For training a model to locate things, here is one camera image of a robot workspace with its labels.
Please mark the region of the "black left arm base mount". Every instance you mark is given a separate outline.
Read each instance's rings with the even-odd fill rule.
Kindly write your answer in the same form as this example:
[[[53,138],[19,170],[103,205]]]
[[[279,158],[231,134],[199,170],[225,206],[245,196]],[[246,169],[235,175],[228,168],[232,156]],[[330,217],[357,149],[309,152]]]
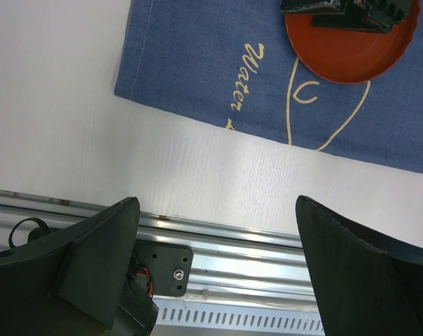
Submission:
[[[110,335],[150,335],[159,314],[156,295],[186,292],[193,261],[187,246],[136,240]]]

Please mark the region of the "orange plastic plate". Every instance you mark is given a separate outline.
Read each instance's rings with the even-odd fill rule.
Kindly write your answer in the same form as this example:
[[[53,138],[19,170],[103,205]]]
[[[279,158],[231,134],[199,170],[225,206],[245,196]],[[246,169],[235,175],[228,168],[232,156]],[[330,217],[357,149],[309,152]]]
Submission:
[[[382,75],[404,56],[420,11],[420,2],[412,1],[409,15],[388,34],[313,27],[317,14],[284,14],[284,19],[293,51],[311,72],[330,82],[355,84]]]

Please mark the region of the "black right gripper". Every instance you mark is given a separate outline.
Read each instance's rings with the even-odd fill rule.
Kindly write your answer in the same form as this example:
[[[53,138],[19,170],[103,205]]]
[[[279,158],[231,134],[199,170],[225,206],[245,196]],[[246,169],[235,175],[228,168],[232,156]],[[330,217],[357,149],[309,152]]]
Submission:
[[[313,27],[388,34],[409,15],[412,1],[282,0],[283,14],[317,14]]]

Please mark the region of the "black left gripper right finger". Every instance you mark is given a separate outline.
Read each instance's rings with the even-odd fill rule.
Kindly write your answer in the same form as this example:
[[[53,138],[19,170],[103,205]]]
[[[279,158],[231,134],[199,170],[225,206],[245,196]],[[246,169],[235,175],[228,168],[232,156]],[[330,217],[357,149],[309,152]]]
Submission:
[[[326,335],[423,335],[423,248],[303,195],[296,220]]]

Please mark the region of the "blue cloth placemat gold print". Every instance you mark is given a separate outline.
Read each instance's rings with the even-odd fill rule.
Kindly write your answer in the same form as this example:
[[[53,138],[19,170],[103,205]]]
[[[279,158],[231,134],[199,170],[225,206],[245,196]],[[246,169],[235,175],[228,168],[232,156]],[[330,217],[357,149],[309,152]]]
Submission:
[[[382,75],[339,84],[297,57],[279,1],[133,1],[118,97],[218,127],[423,174],[423,1]]]

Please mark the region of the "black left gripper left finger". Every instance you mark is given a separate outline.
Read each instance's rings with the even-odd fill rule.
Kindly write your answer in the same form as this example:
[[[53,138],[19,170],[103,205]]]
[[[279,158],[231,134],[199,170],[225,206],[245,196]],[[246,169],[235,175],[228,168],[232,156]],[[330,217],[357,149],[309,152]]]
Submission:
[[[140,216],[128,197],[0,252],[0,335],[105,335],[113,326]]]

